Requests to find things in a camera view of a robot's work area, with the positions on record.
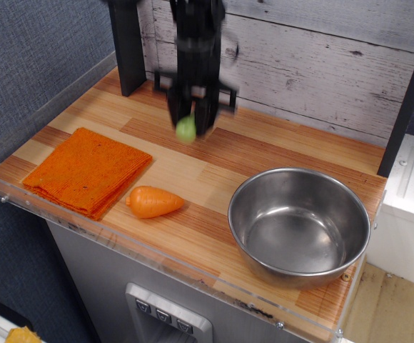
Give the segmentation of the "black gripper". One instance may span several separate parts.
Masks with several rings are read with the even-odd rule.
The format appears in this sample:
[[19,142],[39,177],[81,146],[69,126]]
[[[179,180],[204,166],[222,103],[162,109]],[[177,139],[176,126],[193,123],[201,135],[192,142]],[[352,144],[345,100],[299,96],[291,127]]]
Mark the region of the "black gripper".
[[166,93],[174,128],[191,115],[195,101],[196,135],[203,136],[214,125],[219,107],[236,110],[238,90],[219,79],[220,39],[177,39],[176,48],[176,70],[155,70],[154,89]]

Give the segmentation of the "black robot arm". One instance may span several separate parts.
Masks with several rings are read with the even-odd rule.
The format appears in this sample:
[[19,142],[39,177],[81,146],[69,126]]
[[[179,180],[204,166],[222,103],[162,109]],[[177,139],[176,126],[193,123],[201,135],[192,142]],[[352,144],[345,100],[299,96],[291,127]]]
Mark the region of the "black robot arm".
[[174,126],[193,119],[195,137],[213,127],[220,110],[234,112],[238,90],[220,80],[222,1],[171,1],[176,23],[177,68],[154,72],[154,89],[166,93]]

